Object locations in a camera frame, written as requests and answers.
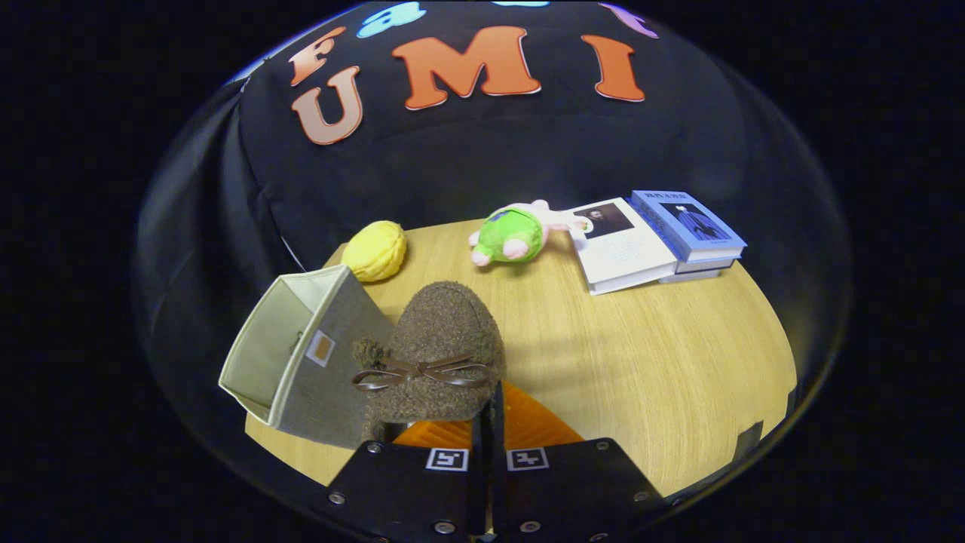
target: blue letter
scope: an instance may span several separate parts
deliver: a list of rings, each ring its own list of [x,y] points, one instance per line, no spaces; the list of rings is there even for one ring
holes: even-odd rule
[[[362,23],[362,29],[359,30],[357,36],[359,38],[374,36],[393,26],[402,26],[403,24],[410,23],[425,14],[426,10],[419,9],[419,2],[398,4],[365,19]]]

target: orange letter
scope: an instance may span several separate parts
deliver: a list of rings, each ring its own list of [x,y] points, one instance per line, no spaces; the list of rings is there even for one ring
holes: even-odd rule
[[[339,93],[339,101],[342,103],[342,119],[334,125],[326,123],[321,116],[317,100],[321,89],[318,87],[298,97],[291,104],[291,110],[298,114],[305,135],[318,145],[331,145],[347,138],[359,128],[359,123],[362,122],[362,100],[355,88],[355,74],[358,72],[359,67],[352,66],[332,75],[328,80],[328,86]]]
[[[584,42],[593,46],[596,60],[600,64],[600,82],[596,83],[597,93],[617,100],[643,101],[644,91],[637,87],[630,66],[633,48],[609,38],[586,35]]]
[[[304,81],[305,78],[315,72],[315,70],[325,66],[325,60],[327,59],[321,58],[321,55],[327,55],[331,52],[332,47],[335,46],[335,41],[332,40],[332,38],[335,38],[344,31],[345,27],[340,26],[321,38],[318,38],[311,45],[298,51],[289,58],[289,62],[295,65],[295,77],[291,80],[292,87]]]
[[[412,96],[405,101],[409,109],[423,109],[446,101],[446,91],[435,86],[432,75],[456,94],[469,98],[485,66],[482,91],[490,96],[530,95],[540,89],[530,76],[523,58],[522,41],[526,31],[514,26],[490,26],[476,33],[466,52],[459,54],[435,38],[404,43],[392,56],[405,61],[409,70]]]

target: white book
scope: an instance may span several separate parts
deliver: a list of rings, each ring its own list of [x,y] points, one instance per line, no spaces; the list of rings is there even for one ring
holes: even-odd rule
[[[589,233],[570,230],[590,294],[606,294],[674,274],[674,254],[622,198],[569,211],[593,222]]]
[[[710,277],[716,277],[720,274],[720,270],[688,271],[686,273],[677,273],[676,275],[671,275],[669,277],[661,277],[660,282],[678,283],[680,281],[690,281],[693,279],[709,279]]]

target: brown bow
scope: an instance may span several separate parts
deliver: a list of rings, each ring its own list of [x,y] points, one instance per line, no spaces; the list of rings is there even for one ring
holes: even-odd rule
[[[353,377],[352,384],[355,385],[355,387],[359,390],[379,390],[381,388],[385,388],[386,386],[397,385],[409,379],[426,376],[440,383],[448,383],[450,385],[468,386],[470,388],[483,386],[486,384],[488,379],[464,379],[449,374],[449,372],[460,369],[486,367],[485,364],[466,363],[464,361],[468,360],[471,356],[472,355],[468,354],[459,355],[458,357],[443,358],[441,360],[436,360],[435,362],[418,362],[415,364],[396,360],[395,358],[391,357],[385,357],[381,360],[381,362],[393,369],[367,369],[359,372],[355,377]],[[392,378],[381,379],[376,383],[362,383],[362,380],[370,375],[391,375]]]

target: green plush toy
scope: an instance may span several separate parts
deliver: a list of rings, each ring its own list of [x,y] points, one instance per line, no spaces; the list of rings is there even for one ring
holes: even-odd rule
[[[546,200],[510,204],[493,212],[469,237],[473,263],[530,261],[546,245],[551,230],[571,228],[587,233],[593,230],[593,223],[572,213],[550,211]]]

